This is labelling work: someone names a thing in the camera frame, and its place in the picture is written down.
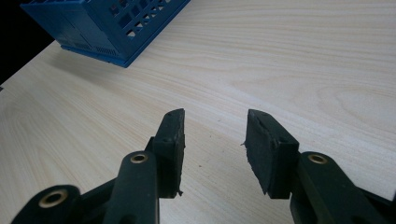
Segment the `light wood surface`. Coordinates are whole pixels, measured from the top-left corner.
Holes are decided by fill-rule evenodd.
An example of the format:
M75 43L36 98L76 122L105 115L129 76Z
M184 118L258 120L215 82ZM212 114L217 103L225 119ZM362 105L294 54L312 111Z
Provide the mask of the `light wood surface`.
M391 199L395 71L393 0L191 1L126 69L54 42L0 91L0 223L42 189L115 177L177 108L184 194L161 200L161 223L292 223L241 146L249 108Z

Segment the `blue basket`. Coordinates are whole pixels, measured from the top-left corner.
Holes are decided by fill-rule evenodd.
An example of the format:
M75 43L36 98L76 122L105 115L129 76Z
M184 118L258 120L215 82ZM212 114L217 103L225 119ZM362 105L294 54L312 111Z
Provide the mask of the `blue basket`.
M128 67L190 0L34 0L21 4L63 49Z

